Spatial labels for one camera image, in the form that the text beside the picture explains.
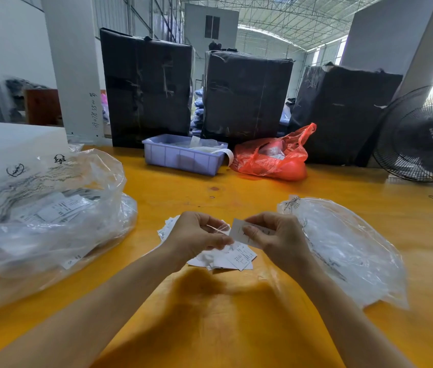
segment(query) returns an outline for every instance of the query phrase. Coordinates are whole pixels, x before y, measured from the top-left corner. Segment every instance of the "clear plastic bag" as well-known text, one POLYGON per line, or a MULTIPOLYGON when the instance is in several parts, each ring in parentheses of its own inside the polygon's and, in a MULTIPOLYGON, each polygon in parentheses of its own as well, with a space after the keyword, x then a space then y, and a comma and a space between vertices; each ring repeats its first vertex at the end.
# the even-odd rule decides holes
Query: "clear plastic bag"
POLYGON ((0 172, 0 306, 83 268, 118 244, 137 216, 136 201, 122 193, 123 166, 107 153, 18 165, 19 175, 0 172))
POLYGON ((278 212, 297 216, 318 263, 358 306, 383 300, 409 308, 402 256, 361 217, 331 200, 296 196, 278 212))

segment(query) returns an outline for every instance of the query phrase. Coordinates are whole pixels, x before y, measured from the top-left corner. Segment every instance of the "left hand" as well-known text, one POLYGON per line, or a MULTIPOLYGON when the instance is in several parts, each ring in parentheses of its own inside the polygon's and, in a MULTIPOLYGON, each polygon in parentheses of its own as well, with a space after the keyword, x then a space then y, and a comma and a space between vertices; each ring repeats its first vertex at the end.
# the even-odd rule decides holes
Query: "left hand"
POLYGON ((186 211, 181 214, 162 247, 176 251, 182 267, 205 249, 223 249, 232 244, 234 240, 231 237, 209 227, 220 228, 225 224, 205 213, 186 211))

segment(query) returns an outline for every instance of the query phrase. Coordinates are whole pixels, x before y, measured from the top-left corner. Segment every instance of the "white pillar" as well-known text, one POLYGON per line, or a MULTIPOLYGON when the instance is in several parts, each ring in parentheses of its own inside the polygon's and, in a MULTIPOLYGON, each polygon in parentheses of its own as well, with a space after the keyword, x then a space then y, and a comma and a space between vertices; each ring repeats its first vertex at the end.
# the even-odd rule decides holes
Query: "white pillar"
POLYGON ((104 138, 92 0, 41 0, 67 134, 104 138))

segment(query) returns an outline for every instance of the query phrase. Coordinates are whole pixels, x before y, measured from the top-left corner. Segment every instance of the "forearm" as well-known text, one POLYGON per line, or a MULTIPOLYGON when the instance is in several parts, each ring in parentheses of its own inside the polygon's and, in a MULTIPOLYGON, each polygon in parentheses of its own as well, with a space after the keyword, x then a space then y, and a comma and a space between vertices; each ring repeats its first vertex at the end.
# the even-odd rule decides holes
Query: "forearm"
POLYGON ((318 266, 289 274, 317 308, 347 368, 413 368, 363 311, 318 266))
POLYGON ((89 367, 152 291, 177 270, 159 247, 0 351, 1 367, 89 367))

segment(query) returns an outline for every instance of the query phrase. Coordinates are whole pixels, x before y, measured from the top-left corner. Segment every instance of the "red plastic bag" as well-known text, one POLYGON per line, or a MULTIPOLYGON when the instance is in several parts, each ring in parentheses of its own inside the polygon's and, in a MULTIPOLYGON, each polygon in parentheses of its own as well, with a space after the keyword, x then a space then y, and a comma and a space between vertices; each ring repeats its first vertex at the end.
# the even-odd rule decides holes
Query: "red plastic bag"
POLYGON ((231 168, 237 172, 285 180, 307 177, 303 145, 315 132, 314 123, 281 138, 262 138, 235 146, 231 168))

